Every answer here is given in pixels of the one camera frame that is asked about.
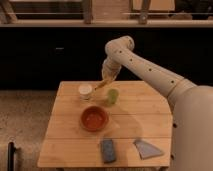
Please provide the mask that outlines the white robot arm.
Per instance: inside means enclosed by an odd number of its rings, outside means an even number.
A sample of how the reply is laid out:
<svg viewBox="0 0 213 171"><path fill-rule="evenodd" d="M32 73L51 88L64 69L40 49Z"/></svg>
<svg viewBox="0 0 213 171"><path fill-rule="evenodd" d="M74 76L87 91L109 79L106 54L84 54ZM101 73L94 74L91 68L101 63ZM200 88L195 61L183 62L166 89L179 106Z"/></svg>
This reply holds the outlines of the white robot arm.
<svg viewBox="0 0 213 171"><path fill-rule="evenodd" d="M113 81L126 67L167 99L173 114L169 171L213 171L213 86L197 85L133 49L130 36L107 42L102 78Z"/></svg>

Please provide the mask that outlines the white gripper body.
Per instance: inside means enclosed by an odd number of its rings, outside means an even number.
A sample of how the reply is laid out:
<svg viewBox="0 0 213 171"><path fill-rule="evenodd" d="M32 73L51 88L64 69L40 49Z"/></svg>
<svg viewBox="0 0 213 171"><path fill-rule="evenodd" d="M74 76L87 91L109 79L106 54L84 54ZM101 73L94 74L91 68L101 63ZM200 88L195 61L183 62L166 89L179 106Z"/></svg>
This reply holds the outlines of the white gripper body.
<svg viewBox="0 0 213 171"><path fill-rule="evenodd" d="M120 73L122 66L111 58L106 58L102 64L102 79L114 81Z"/></svg>

